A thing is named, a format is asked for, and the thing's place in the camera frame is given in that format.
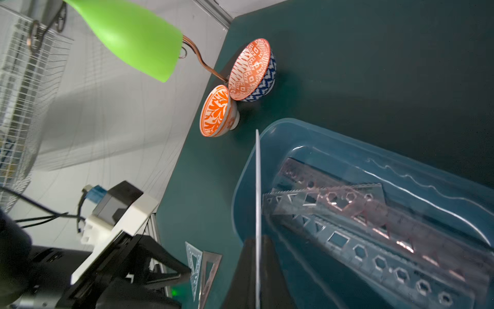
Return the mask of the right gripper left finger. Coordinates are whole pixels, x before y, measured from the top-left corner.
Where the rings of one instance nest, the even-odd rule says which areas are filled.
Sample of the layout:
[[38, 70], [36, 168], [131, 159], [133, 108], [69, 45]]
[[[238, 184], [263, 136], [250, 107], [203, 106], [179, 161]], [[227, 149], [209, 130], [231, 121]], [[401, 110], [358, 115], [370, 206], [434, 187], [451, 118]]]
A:
[[246, 239], [221, 308], [255, 308], [255, 240]]

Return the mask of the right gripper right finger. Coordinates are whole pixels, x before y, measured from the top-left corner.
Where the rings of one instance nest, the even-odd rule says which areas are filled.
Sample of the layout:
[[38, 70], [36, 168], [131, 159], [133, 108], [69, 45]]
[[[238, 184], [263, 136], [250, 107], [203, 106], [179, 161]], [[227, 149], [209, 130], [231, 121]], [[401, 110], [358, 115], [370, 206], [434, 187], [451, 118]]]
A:
[[286, 283], [274, 242], [263, 236], [261, 242], [261, 308], [297, 308]]

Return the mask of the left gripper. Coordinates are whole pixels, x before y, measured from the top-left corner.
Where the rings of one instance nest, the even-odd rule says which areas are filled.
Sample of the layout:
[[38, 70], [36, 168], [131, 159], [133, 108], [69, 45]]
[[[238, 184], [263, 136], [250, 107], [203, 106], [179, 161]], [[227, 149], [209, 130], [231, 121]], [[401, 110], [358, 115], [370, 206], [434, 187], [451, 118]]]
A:
[[188, 282], [191, 274], [152, 237], [122, 234], [55, 308], [181, 308], [163, 289]]

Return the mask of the brown tall triangle ruler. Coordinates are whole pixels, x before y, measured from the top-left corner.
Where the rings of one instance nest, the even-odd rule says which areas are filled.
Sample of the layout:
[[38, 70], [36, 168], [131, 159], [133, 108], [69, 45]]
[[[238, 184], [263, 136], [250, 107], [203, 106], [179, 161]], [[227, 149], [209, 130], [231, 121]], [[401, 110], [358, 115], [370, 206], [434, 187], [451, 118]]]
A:
[[200, 269], [200, 291], [199, 291], [199, 309], [204, 309], [210, 290], [212, 288], [215, 276], [223, 258], [222, 254], [215, 252], [203, 251]]

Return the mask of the clear small triangle ruler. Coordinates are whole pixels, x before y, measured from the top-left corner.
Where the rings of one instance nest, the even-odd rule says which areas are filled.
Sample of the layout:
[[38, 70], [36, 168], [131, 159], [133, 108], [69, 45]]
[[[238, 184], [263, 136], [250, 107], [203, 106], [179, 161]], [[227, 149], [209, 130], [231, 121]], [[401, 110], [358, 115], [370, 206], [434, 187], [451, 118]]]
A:
[[192, 298], [195, 301], [196, 296], [198, 295], [199, 275], [202, 265], [203, 251], [194, 247], [189, 242], [185, 242], [185, 248], [186, 248], [188, 266], [191, 270], [190, 285], [192, 291]]

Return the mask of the blue plastic storage box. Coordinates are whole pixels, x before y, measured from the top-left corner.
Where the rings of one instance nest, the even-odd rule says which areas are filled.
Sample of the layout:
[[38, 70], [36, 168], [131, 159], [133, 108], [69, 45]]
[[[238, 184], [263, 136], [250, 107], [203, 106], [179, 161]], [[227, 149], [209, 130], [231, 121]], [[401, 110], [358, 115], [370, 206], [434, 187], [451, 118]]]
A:
[[[282, 177], [294, 159], [343, 185], [381, 184], [387, 206], [493, 254], [493, 190], [398, 154], [312, 124], [286, 118], [260, 137], [261, 193], [291, 191]], [[232, 221], [241, 240], [255, 236], [255, 148], [232, 201]], [[395, 308], [342, 263], [287, 229], [276, 233], [263, 211], [262, 231], [273, 242], [298, 308]], [[493, 307], [493, 278], [473, 308]]]

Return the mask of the long clear stencil ruler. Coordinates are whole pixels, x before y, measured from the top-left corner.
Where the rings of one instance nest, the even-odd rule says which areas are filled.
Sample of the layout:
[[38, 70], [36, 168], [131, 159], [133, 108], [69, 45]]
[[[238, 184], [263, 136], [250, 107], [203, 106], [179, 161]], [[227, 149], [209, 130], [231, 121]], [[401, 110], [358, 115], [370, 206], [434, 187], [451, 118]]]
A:
[[287, 229], [337, 260], [395, 308], [473, 308], [472, 292], [428, 273], [416, 262], [318, 216], [269, 215], [276, 233]]

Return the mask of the short clear stencil ruler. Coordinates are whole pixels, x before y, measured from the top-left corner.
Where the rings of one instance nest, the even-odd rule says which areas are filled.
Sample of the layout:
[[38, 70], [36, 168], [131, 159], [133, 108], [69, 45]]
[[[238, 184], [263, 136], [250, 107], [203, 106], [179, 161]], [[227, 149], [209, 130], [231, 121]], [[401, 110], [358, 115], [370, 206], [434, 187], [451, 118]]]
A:
[[267, 214], [347, 214], [368, 203], [385, 203], [381, 184], [340, 185], [266, 193], [262, 209]]

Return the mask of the brown stencil ruler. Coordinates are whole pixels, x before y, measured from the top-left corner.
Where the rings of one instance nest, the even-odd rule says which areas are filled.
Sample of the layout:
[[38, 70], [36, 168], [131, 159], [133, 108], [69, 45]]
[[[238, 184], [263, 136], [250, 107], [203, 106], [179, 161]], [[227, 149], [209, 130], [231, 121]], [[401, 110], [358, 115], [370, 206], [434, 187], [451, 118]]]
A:
[[[297, 186], [311, 189], [343, 185], [329, 176], [289, 159], [280, 175]], [[349, 229], [408, 260], [432, 275], [484, 296], [493, 278], [493, 254], [453, 238], [386, 203], [368, 203], [344, 214], [304, 214], [318, 216]]]

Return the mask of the clear protractor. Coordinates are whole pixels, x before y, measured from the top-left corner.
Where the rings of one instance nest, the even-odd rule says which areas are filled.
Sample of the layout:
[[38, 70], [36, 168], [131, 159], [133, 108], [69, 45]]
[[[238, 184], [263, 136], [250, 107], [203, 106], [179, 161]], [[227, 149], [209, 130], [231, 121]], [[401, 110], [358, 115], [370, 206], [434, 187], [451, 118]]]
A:
[[261, 308], [261, 257], [262, 257], [262, 193], [261, 145], [259, 130], [255, 131], [255, 308]]

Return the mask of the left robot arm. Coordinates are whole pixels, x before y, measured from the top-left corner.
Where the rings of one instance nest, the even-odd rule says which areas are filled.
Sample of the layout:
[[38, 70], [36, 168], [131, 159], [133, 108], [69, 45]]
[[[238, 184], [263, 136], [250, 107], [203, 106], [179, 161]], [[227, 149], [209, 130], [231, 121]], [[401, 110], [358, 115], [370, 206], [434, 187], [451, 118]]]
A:
[[90, 254], [32, 246], [1, 214], [1, 306], [6, 308], [181, 308], [165, 287], [185, 283], [190, 268], [150, 236], [120, 233], [81, 277], [75, 269]]

